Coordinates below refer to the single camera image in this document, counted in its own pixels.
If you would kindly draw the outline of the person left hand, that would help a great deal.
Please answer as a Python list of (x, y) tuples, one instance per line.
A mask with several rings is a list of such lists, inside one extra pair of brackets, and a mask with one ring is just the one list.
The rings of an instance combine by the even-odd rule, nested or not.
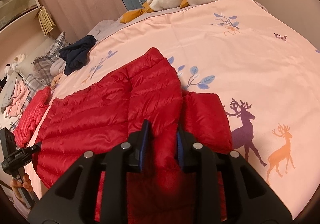
[(31, 185), (31, 180), (30, 177), (27, 173), (25, 173), (22, 177), (22, 182), (19, 180), (16, 180), (14, 178), (11, 179), (10, 181), (10, 186), (12, 188), (12, 191), (14, 192), (15, 196), (23, 202), (23, 198), (19, 192), (19, 188), (24, 188), (28, 192), (32, 193), (33, 192), (33, 187)]

